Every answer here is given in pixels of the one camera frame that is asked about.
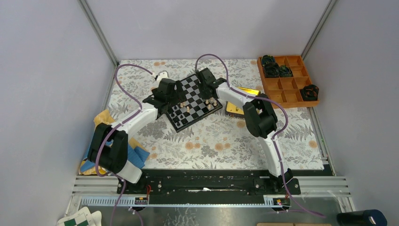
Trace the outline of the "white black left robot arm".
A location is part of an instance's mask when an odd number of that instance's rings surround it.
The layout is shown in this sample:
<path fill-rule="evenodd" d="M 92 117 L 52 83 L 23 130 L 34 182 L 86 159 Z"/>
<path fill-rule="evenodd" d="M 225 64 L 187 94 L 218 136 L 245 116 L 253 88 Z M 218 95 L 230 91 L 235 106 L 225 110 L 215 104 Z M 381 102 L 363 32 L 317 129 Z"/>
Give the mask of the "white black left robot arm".
<path fill-rule="evenodd" d="M 141 102 L 139 110 L 121 122 L 100 123 L 96 127 L 88 149 L 88 161 L 128 181 L 128 188 L 136 194 L 145 190 L 146 181 L 141 169 L 128 160 L 128 141 L 147 124 L 187 100 L 181 81 L 157 78 L 158 87 Z"/>

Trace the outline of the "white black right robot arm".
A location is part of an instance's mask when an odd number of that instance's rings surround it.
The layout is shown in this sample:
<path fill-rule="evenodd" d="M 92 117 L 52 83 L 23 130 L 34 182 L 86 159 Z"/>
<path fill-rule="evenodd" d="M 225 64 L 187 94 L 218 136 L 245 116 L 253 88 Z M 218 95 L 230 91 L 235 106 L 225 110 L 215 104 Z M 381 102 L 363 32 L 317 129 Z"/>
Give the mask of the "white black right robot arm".
<path fill-rule="evenodd" d="M 288 189 L 288 181 L 292 177 L 290 170 L 285 166 L 282 152 L 279 149 L 277 135 L 278 118 L 272 107 L 281 106 L 270 100 L 265 94 L 251 95 L 239 88 L 230 85 L 224 78 L 216 79 L 208 68 L 195 70 L 198 77 L 198 88 L 204 99 L 221 99 L 234 104 L 243 110 L 246 127 L 250 134 L 258 138 L 263 148 L 268 171 L 271 175 L 270 188 L 276 194 Z"/>

